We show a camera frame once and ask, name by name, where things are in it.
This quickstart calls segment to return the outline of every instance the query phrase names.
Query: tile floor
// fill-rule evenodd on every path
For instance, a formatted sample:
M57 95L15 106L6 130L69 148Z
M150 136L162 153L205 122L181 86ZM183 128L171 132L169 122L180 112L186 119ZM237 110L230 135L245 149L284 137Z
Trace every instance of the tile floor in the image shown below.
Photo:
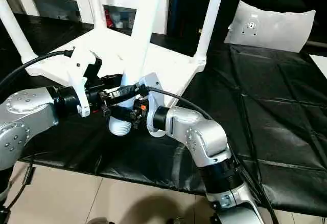
M8 202L20 189L25 168L24 163L16 164ZM260 211L266 224L271 224L268 211ZM209 224L212 213L202 196L37 166L33 183L13 207L9 224L92 224L96 218L116 224L165 224L176 217L183 217L187 224ZM317 216L276 214L281 224L321 224Z

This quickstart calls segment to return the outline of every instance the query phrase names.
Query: black plastic sheet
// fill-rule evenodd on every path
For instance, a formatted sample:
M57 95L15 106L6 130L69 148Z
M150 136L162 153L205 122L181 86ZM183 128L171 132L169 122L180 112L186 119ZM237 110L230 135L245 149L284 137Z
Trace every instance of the black plastic sheet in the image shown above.
M18 19L38 53L90 29L53 19ZM3 28L0 31L3 77L19 65L19 55ZM155 34L152 41L189 55L196 47ZM24 74L13 84L1 94L1 102L16 90L54 83ZM275 208L326 215L326 85L326 78L306 54L223 44L212 47L204 72L195 76L184 97L223 126L233 149L252 170L256 167L250 148L254 148L265 191ZM34 153L37 163L51 167L204 193L184 146L167 137L153 138L146 129L116 137L100 114L71 117L37 135L22 160L28 161Z

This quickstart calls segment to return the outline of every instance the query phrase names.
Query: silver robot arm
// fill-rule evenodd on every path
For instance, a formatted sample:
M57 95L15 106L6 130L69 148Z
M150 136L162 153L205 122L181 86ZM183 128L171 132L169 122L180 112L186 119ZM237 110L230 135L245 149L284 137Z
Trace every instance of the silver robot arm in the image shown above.
M0 105L0 171L13 167L35 135L58 124L47 88L14 93Z
M264 223L247 184L235 171L226 133L216 121L194 110L161 106L153 123L190 151L202 175L207 199L218 213L212 223Z

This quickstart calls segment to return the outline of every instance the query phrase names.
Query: table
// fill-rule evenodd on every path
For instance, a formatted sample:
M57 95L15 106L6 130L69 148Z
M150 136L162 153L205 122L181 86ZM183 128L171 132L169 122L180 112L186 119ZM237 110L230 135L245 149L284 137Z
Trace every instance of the table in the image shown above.
M90 30L90 25L18 15L36 53L45 53ZM0 26L3 77L20 65L19 55ZM196 42L154 34L152 42L192 55ZM327 213L327 80L307 54L245 46L211 46L207 66L184 97L203 107L253 168L255 147L265 191L275 208L324 216ZM27 74L15 80L1 101L16 90L53 85ZM204 185L184 146L145 129L119 138L100 115L71 117L37 135L23 161L102 177L203 194Z

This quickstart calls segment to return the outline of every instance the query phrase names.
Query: white plastic part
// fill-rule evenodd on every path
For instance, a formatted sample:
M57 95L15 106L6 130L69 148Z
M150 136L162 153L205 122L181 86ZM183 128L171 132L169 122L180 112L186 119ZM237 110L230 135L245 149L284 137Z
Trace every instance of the white plastic part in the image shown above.
M82 117L90 115L90 106L85 93L85 83L87 78L84 73L89 64L94 64L96 57L93 53L85 50L83 46L74 49L73 55L68 64L69 84L74 88L80 105L77 106L78 114Z
M160 81L155 73L150 73L139 81L139 83L142 85L144 84L145 86L149 87L155 87L157 89L161 89L162 87L160 85ZM151 133L152 136L154 137L161 137L164 136L166 133L165 131L159 131L158 129L154 128L153 125L153 119L154 119L154 114L159 108L159 106L164 106L164 95L161 93L157 93L154 91L150 91L148 94L148 100L149 100L149 110L148 110L148 115L147 115L147 129Z
M217 14L219 11L221 0L210 0L208 10L204 19L202 32L198 44L198 48L194 55L194 61L199 64L198 71L202 72L206 65L206 54L208 52L211 36L215 27Z
M150 44L158 3L159 0L139 0L139 6L136 11L131 35L131 46L129 51L126 51L126 55L123 56L126 64L121 85L135 84L141 77ZM126 108L132 108L134 100L135 98L132 98L119 105ZM118 123L120 123L121 126L126 127L126 122L124 121L116 119L115 122L109 122L109 129L113 134L117 134L114 129L121 131Z
M98 11L100 12L102 5L99 5ZM149 25L144 24L143 27L144 29L140 29L140 32L149 30ZM133 44L135 44L135 41L131 41L130 36L108 28L96 27L53 51L71 50L74 46L86 46L85 50L96 53L102 59L102 66L98 76L103 77L105 75L122 74L125 67L130 64L130 61L142 61L134 58L133 53L130 54L131 59L125 58L126 49L130 49ZM142 64L143 70L141 76L155 72L163 90L182 95L194 75L198 72L199 67L202 66L194 61L194 59L194 57L183 55L151 43L146 53L144 65ZM69 62L71 62L71 59L65 56L55 56L36 64L36 66L31 66L33 73L29 73L30 75L43 75L55 82L68 86L70 85L67 72ZM164 100L166 107L172 107L177 103L177 99L169 96L164 96Z
M100 0L91 0L95 28L107 28L104 9Z
M7 0L0 0L0 19L6 27L6 30L12 41L14 42L21 56L21 61L26 63L36 58L37 55L33 52L29 42L22 32L13 12L11 11L11 8L9 7ZM31 72L31 68L27 69L27 71L30 75L33 74L33 72Z

